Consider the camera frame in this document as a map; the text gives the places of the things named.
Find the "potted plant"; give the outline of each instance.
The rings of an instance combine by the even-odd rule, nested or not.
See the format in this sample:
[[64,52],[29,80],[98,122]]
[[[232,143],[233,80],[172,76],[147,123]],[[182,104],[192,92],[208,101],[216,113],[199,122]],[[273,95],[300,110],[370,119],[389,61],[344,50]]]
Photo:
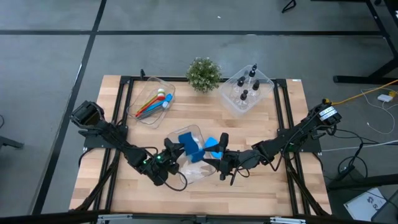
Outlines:
[[197,57],[189,66],[187,78],[189,84],[202,93],[207,93],[218,88],[221,79],[221,68],[210,58]]

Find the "gray carpet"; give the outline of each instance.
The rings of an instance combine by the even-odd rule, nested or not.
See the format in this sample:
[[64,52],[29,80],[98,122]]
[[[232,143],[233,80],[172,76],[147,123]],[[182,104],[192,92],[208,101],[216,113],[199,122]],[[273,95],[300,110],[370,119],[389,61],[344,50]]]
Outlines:
[[[122,1],[108,0],[100,30],[376,30],[365,4],[298,1],[285,14],[287,1]],[[0,29],[88,29],[93,26],[100,1],[67,3],[3,0]],[[384,6],[377,7],[389,33],[398,37]],[[25,142],[23,150],[4,147],[0,152],[0,216],[28,212],[65,109],[88,36],[0,35],[0,114],[6,124],[0,135]],[[327,97],[334,101],[360,93],[372,85],[335,84],[333,75],[365,76],[392,58],[378,37],[277,37],[235,35],[97,36],[76,105],[94,100],[103,75],[183,75],[195,57],[210,57],[222,66],[225,77],[251,63],[271,78],[302,79],[308,107]],[[397,77],[398,71],[389,74]],[[377,93],[369,99],[378,103]],[[388,131],[391,118],[369,106],[364,98],[338,107],[341,129],[376,141],[396,138],[378,134],[367,122]],[[391,109],[397,114],[398,106]],[[83,138],[69,125],[60,159],[44,206],[45,213],[64,212],[75,185],[77,160]],[[357,139],[321,139],[323,149],[357,146]],[[337,165],[353,150],[325,152],[325,175],[333,177]],[[364,149],[360,155],[369,175],[397,170],[394,146]],[[389,197],[396,186],[381,187]]]

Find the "clear plastic container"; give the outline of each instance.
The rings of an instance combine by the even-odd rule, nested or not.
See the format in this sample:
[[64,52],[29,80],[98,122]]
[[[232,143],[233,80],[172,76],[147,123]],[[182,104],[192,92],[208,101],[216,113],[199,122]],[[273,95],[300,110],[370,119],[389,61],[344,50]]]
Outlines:
[[[199,150],[202,150],[203,147],[205,147],[205,141],[203,140],[203,137],[201,136],[201,132],[198,126],[196,125],[190,125],[188,127],[179,129],[177,131],[174,131],[170,133],[167,137],[174,143],[178,143],[178,137],[181,134],[189,133],[191,132],[193,140],[198,144]],[[205,152],[205,155],[203,156],[205,159],[214,159],[214,157],[211,155],[210,152]],[[191,162],[190,156],[186,156],[185,153],[183,153],[179,159],[177,160],[178,164],[180,164],[180,172],[184,174],[184,176],[188,180],[188,184],[194,183],[195,181],[198,181],[204,177],[207,177],[211,174],[214,174],[216,172],[216,169],[207,164],[206,162],[199,161],[199,162]],[[180,176],[180,180],[182,183],[185,181],[183,178]]]
[[[247,65],[218,88],[223,106],[234,116],[242,116],[244,113],[248,112],[274,89],[274,82],[259,69],[255,70],[256,74],[254,77],[250,77],[249,72],[252,70],[252,67],[253,65]],[[244,85],[237,94],[237,83],[241,77],[245,77]],[[259,80],[259,89],[255,94],[251,94],[253,83],[256,80]],[[247,90],[249,94],[245,102],[240,102],[239,96],[244,90]]]
[[[137,99],[128,107],[127,113],[138,122],[147,124],[151,128],[157,128],[174,102],[174,93],[175,87],[173,85],[159,78],[150,77]],[[151,105],[156,105],[157,103],[161,105],[152,110],[151,113],[148,113],[146,110],[139,113],[143,109],[143,106],[150,102],[151,99],[157,98],[157,96],[164,96],[167,99],[167,95],[169,94],[172,96],[172,99],[168,103],[162,104],[161,100],[155,100]]]

